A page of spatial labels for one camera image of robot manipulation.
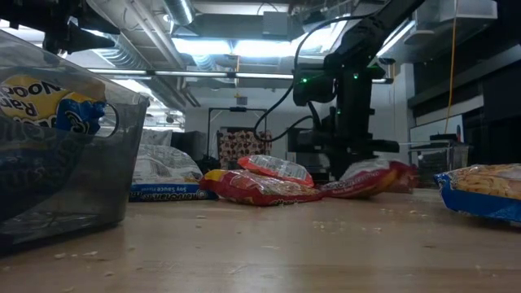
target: yellow label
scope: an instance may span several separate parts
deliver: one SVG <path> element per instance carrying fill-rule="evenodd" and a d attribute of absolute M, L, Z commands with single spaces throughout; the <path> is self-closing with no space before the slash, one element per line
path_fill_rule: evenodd
<path fill-rule="evenodd" d="M 95 99 L 25 75 L 10 77 L 0 85 L 0 109 L 19 122 L 52 127 L 62 98 L 79 103 L 96 102 Z"/>

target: red chip bag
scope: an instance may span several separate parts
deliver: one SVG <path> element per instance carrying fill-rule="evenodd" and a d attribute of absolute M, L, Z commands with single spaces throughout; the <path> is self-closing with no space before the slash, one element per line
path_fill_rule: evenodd
<path fill-rule="evenodd" d="M 322 195 L 341 199 L 363 199 L 382 193 L 409 166 L 398 161 L 365 160 L 351 165 L 339 181 L 321 186 Z"/>
<path fill-rule="evenodd" d="M 322 199 L 320 191 L 298 183 L 251 173 L 247 170 L 213 170 L 199 182 L 201 190 L 211 190 L 236 203 L 256 206 L 304 203 Z"/>
<path fill-rule="evenodd" d="M 246 170 L 313 187 L 313 179 L 306 168 L 290 161 L 269 155 L 250 155 L 239 159 L 239 165 Z"/>

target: orange cable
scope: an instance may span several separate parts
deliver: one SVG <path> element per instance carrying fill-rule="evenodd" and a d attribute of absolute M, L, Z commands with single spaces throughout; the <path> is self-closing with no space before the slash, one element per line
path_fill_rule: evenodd
<path fill-rule="evenodd" d="M 449 118 L 450 118 L 450 108 L 453 105 L 453 96 L 454 96 L 454 64 L 456 59 L 456 20 L 458 19 L 458 8 L 459 8 L 459 0 L 456 0 L 456 11 L 454 13 L 454 22 L 453 22 L 453 52 L 450 63 L 450 89 L 449 89 L 449 106 L 447 107 L 447 120 L 445 121 L 445 134 L 447 134 L 447 130 L 449 129 Z"/>

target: food package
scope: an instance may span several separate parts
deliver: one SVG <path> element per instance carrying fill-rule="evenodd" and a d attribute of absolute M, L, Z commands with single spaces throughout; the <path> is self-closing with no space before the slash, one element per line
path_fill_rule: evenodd
<path fill-rule="evenodd" d="M 409 166 L 394 160 L 373 159 L 352 164 L 340 180 L 320 187 L 324 196 L 364 199 L 387 190 Z"/>
<path fill-rule="evenodd" d="M 290 161 L 269 155 L 250 155 L 240 158 L 238 163 L 246 170 L 260 175 L 292 181 L 308 187 L 314 186 L 313 179 L 306 168 Z"/>
<path fill-rule="evenodd" d="M 27 74 L 16 74 L 0 85 L 0 110 L 15 121 L 75 133 L 96 134 L 104 115 L 105 86 L 90 81 L 97 98 L 89 98 Z"/>
<path fill-rule="evenodd" d="M 214 191 L 230 201 L 256 206 L 304 203 L 322 199 L 320 192 L 313 188 L 247 170 L 213 170 L 204 175 L 200 184 L 201 189 Z"/>
<path fill-rule="evenodd" d="M 415 166 L 406 168 L 394 183 L 386 190 L 392 193 L 412 194 L 418 186 L 418 169 Z"/>
<path fill-rule="evenodd" d="M 435 175 L 447 208 L 521 222 L 521 164 L 476 165 Z"/>
<path fill-rule="evenodd" d="M 218 199 L 199 188 L 203 174 L 191 157 L 170 146 L 140 145 L 130 201 Z"/>

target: wooden table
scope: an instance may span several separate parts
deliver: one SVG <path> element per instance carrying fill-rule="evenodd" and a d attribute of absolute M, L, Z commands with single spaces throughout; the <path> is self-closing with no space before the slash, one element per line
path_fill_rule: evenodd
<path fill-rule="evenodd" d="M 435 191 L 131 203 L 116 228 L 0 259 L 0 291 L 517 292 L 520 249 L 519 228 L 451 212 Z"/>

